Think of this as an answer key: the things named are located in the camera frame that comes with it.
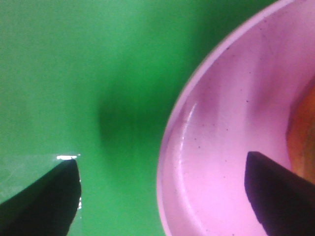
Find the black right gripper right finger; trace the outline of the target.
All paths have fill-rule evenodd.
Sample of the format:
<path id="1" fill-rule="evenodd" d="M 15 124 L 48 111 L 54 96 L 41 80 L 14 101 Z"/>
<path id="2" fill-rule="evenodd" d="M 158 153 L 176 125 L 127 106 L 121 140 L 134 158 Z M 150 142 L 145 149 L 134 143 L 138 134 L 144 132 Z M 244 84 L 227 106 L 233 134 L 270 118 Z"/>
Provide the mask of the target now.
<path id="1" fill-rule="evenodd" d="M 269 236 L 315 234 L 315 186 L 257 151 L 247 154 L 244 186 Z"/>

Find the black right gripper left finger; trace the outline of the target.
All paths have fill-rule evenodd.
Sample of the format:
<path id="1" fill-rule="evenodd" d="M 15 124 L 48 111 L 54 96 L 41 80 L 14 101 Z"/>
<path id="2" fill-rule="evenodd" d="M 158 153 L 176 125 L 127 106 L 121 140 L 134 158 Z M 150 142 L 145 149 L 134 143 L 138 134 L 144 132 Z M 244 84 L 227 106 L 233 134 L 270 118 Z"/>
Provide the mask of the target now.
<path id="1" fill-rule="evenodd" d="M 81 197 L 77 162 L 63 161 L 1 203 L 2 236 L 65 236 Z"/>

